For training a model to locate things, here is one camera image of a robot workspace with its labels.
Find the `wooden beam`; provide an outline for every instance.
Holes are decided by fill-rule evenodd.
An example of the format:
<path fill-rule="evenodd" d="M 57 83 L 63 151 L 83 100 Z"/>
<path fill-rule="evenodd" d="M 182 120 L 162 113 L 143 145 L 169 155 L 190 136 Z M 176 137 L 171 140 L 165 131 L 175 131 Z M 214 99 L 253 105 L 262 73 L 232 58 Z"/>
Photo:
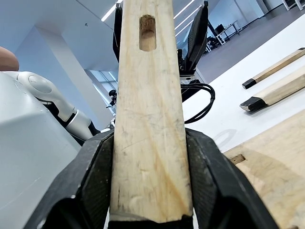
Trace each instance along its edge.
<path fill-rule="evenodd" d="M 274 65 L 272 65 L 271 67 L 267 68 L 263 72 L 257 74 L 250 80 L 244 82 L 243 83 L 244 89 L 248 89 L 248 88 L 252 87 L 253 85 L 257 84 L 258 82 L 261 82 L 262 80 L 266 79 L 267 77 L 276 73 L 277 71 L 281 70 L 282 68 L 285 68 L 287 65 L 291 64 L 293 61 L 296 61 L 297 59 L 299 59 L 300 57 L 302 57 L 304 55 L 305 55 L 305 48 L 298 49 L 294 53 L 286 56 L 279 62 L 277 62 Z"/>
<path fill-rule="evenodd" d="M 305 228 L 304 136 L 305 110 L 224 153 L 243 156 L 236 166 L 282 229 Z"/>
<path fill-rule="evenodd" d="M 245 111 L 255 112 L 271 106 L 305 87 L 305 66 L 240 104 Z"/>
<path fill-rule="evenodd" d="M 112 221 L 193 214 L 172 0 L 125 0 Z"/>

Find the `wood grain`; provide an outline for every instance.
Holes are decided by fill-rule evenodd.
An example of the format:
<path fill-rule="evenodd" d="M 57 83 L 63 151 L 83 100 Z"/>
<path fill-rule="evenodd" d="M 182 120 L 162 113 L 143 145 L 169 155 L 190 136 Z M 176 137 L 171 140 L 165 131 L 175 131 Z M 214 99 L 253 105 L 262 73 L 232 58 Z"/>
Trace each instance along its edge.
<path fill-rule="evenodd" d="M 299 59 L 300 57 L 302 57 L 304 55 L 305 55 L 305 49 L 303 49 L 303 50 L 299 49 L 299 50 L 293 52 L 292 54 L 286 56 L 279 62 L 275 63 L 271 67 L 267 68 L 263 72 L 257 74 L 256 76 L 253 77 L 253 79 L 258 83 L 258 82 L 264 80 L 265 78 L 267 78 L 268 76 L 285 68 L 287 65 L 291 64 L 292 62 L 296 61 L 297 59 Z"/>
<path fill-rule="evenodd" d="M 193 214 L 172 0 L 124 1 L 113 153 L 110 220 Z"/>
<path fill-rule="evenodd" d="M 240 104 L 245 111 L 255 112 L 271 106 L 305 87 L 305 66 L 253 95 Z"/>
<path fill-rule="evenodd" d="M 305 110 L 227 151 L 280 228 L 305 229 Z"/>
<path fill-rule="evenodd" d="M 272 105 L 305 87 L 305 66 L 254 95 Z"/>

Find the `person's hand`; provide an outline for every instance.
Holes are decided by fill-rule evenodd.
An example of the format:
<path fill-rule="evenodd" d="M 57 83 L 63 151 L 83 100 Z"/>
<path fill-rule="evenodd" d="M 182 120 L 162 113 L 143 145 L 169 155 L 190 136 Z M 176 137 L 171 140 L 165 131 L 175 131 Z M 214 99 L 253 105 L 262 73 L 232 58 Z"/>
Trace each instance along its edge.
<path fill-rule="evenodd" d="M 17 57 L 9 50 L 0 47 L 0 71 L 18 71 Z"/>

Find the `gray floor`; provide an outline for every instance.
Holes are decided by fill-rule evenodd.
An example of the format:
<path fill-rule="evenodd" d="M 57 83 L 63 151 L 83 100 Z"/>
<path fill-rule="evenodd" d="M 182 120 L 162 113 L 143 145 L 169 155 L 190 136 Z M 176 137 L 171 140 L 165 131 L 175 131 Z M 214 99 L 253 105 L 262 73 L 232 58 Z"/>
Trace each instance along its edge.
<path fill-rule="evenodd" d="M 205 83 L 210 83 L 226 72 L 304 13 L 305 9 L 300 11 L 294 7 L 287 11 L 281 5 L 263 18 L 248 25 L 240 32 L 240 36 L 235 35 L 225 45 L 202 56 L 197 68 L 203 74 Z"/>

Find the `black cable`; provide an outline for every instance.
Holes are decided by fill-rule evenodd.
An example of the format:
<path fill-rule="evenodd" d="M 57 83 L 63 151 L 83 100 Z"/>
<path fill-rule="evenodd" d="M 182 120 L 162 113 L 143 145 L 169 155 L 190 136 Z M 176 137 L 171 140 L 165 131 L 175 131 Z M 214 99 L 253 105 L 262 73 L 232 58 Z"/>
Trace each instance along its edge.
<path fill-rule="evenodd" d="M 194 123 L 194 122 L 199 121 L 203 117 L 205 117 L 209 113 L 209 111 L 211 110 L 211 108 L 213 106 L 213 103 L 214 103 L 214 100 L 215 100 L 214 89 L 210 85 L 205 84 L 205 83 L 182 84 L 181 89 L 205 90 L 208 93 L 210 93 L 210 95 L 211 95 L 210 103 L 201 112 L 196 114 L 194 117 L 186 120 L 184 123 L 185 124 Z"/>

